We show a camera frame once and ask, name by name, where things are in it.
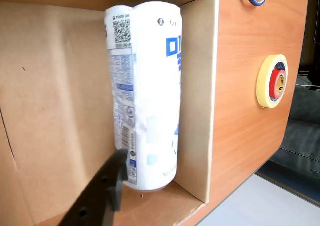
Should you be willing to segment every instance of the cardboard box wall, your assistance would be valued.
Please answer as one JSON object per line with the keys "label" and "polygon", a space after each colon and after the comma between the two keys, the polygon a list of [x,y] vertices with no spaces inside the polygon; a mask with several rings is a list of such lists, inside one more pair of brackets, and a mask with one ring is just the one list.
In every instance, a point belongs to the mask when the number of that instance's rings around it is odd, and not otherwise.
{"label": "cardboard box wall", "polygon": [[[103,10],[147,0],[3,1]],[[143,198],[126,188],[117,225],[173,225],[209,200],[219,0],[164,1],[191,1],[181,7],[180,186]],[[13,2],[0,2],[0,224],[57,225],[114,151],[104,12]]]}

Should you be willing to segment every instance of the floor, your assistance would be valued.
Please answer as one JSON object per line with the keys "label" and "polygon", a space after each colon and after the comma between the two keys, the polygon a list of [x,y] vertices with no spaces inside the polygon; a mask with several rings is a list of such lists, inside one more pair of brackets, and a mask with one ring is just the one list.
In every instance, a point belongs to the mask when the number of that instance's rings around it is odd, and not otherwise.
{"label": "floor", "polygon": [[320,208],[257,176],[209,214],[198,226],[320,225]]}
{"label": "floor", "polygon": [[296,87],[303,87],[303,88],[310,88],[307,85],[311,85],[311,81],[309,81],[308,76],[298,76],[296,78],[296,83],[298,84],[296,85]]}

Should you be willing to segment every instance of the gray fabric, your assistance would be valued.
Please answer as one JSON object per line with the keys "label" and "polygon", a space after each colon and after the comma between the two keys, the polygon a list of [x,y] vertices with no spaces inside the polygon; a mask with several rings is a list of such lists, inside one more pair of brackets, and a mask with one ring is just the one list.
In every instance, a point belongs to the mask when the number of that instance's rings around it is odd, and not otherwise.
{"label": "gray fabric", "polygon": [[320,92],[296,88],[289,118],[320,124]]}
{"label": "gray fabric", "polygon": [[320,92],[296,88],[280,149],[271,161],[320,180]]}
{"label": "gray fabric", "polygon": [[271,158],[286,168],[320,179],[320,125],[289,120],[279,151]]}

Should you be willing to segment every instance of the orange wooden surface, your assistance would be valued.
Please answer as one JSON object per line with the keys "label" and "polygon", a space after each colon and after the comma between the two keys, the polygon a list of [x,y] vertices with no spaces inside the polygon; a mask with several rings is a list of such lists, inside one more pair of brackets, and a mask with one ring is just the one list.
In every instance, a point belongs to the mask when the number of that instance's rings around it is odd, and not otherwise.
{"label": "orange wooden surface", "polygon": [[[184,225],[195,225],[280,147],[301,56],[308,0],[220,0],[210,203]],[[280,104],[262,108],[258,72],[270,54],[284,54],[288,85]]]}

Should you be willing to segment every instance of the masking tape roll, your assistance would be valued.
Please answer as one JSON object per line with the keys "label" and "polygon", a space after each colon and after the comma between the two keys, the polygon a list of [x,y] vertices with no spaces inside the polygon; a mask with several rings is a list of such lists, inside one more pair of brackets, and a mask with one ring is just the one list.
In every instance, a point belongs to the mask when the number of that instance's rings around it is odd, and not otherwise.
{"label": "masking tape roll", "polygon": [[[284,70],[284,86],[279,98],[273,97],[270,94],[271,76],[274,70]],[[280,78],[278,78],[278,80],[274,83],[275,87],[277,87],[276,83],[278,83],[279,80]],[[286,57],[282,54],[268,56],[260,68],[258,79],[256,82],[256,97],[258,99],[259,104],[263,107],[276,107],[280,103],[282,97],[284,96],[287,81],[288,62]]]}

